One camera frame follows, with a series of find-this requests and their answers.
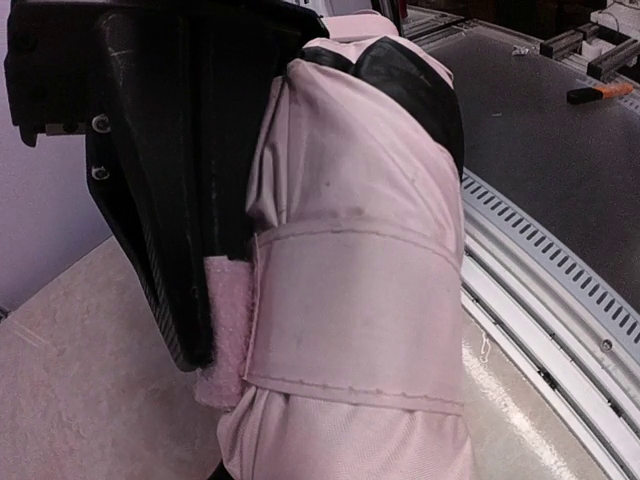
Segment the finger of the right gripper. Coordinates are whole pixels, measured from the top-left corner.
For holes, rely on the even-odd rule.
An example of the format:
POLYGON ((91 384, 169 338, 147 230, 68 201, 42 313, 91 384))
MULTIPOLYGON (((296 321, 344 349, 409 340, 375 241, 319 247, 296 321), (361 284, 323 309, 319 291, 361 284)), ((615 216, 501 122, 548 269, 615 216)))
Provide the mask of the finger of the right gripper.
POLYGON ((111 9, 94 27, 91 195, 135 269, 170 355, 211 365, 204 261, 246 259, 250 165, 271 83, 305 42, 301 9, 111 9))

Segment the pink and black umbrella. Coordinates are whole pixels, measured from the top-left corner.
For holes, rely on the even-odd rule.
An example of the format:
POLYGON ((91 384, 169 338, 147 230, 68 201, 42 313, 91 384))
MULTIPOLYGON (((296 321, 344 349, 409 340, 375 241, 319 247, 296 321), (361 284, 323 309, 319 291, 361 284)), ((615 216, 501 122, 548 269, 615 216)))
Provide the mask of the pink and black umbrella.
POLYGON ((451 71, 365 10, 272 83, 251 257, 204 262, 218 479, 472 479, 451 71))

